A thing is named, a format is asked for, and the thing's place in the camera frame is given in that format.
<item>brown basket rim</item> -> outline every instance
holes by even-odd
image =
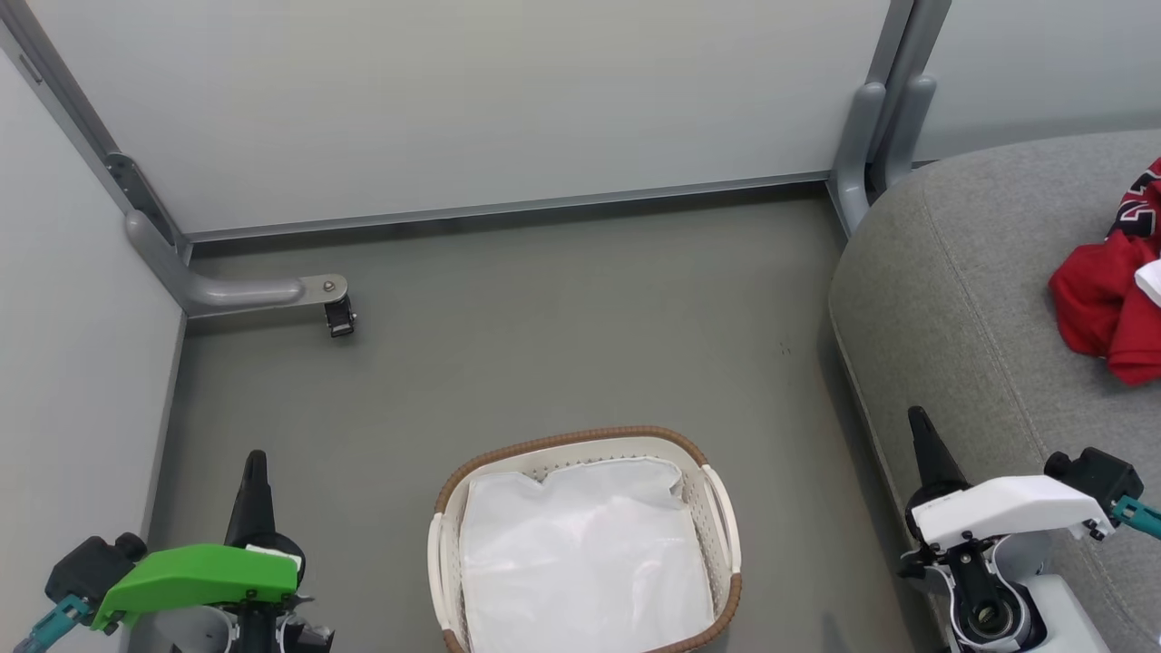
[[[701,450],[698,449],[698,446],[694,445],[688,438],[662,426],[614,426],[610,429],[592,429],[589,431],[550,436],[490,451],[464,462],[452,474],[452,478],[444,483],[444,489],[440,490],[439,498],[435,500],[435,512],[444,512],[444,510],[447,509],[447,502],[452,498],[452,493],[455,490],[456,486],[459,486],[463,479],[468,476],[468,474],[475,472],[484,465],[504,460],[505,458],[531,453],[533,451],[551,449],[554,446],[641,436],[661,438],[676,444],[685,450],[685,452],[693,458],[693,461],[697,462],[699,467],[709,464],[706,455],[701,453]],[[714,623],[711,624],[708,629],[691,638],[683,639],[682,641],[675,641],[668,646],[662,646],[661,648],[655,648],[643,653],[686,653],[688,651],[701,648],[714,639],[717,639],[717,637],[726,631],[726,627],[729,626],[729,623],[734,619],[734,615],[737,612],[737,605],[741,601],[742,574],[736,573],[731,575],[729,580],[729,596],[726,598],[726,607],[722,609],[722,613],[714,619]],[[444,644],[447,645],[447,650],[450,653],[468,653],[463,650],[463,646],[460,645],[459,638],[455,637],[455,631],[450,629],[444,631]]]

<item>black caster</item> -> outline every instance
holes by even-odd
[[[326,326],[330,328],[332,338],[355,332],[355,318],[359,316],[351,313],[349,296],[344,296],[337,302],[324,303],[323,309],[326,310]]]

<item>teal connector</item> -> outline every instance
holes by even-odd
[[[44,653],[92,611],[87,603],[70,594],[43,619],[36,622],[33,633],[17,644],[13,653]]]
[[[1131,529],[1161,539],[1161,512],[1130,496],[1120,497],[1112,516]]]

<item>gray metal foot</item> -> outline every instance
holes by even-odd
[[[936,94],[936,80],[920,76],[907,82],[899,98],[899,109],[884,138],[882,149],[871,166],[875,191],[884,192],[911,173],[915,146],[923,131],[923,121]]]
[[[327,323],[332,336],[354,331],[354,314],[347,297],[347,280],[340,274],[317,274],[291,279],[210,279],[193,272],[139,210],[125,214],[125,232],[134,249],[170,290],[189,317],[229,315],[290,306],[330,304]]]
[[[827,180],[830,199],[848,236],[854,232],[871,208],[866,189],[867,157],[886,95],[886,87],[878,81],[864,84],[854,92],[835,165]]]

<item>gray ottoman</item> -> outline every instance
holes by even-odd
[[[1161,382],[1126,388],[1069,351],[1046,288],[1073,247],[1104,237],[1158,157],[1161,131],[1011,145],[926,166],[872,207],[830,310],[900,510],[920,486],[913,404],[969,481],[1037,474],[1053,451],[1091,445],[1134,464],[1142,500],[1161,504]],[[1161,648],[1161,541],[1058,533],[1050,566],[1115,653]]]

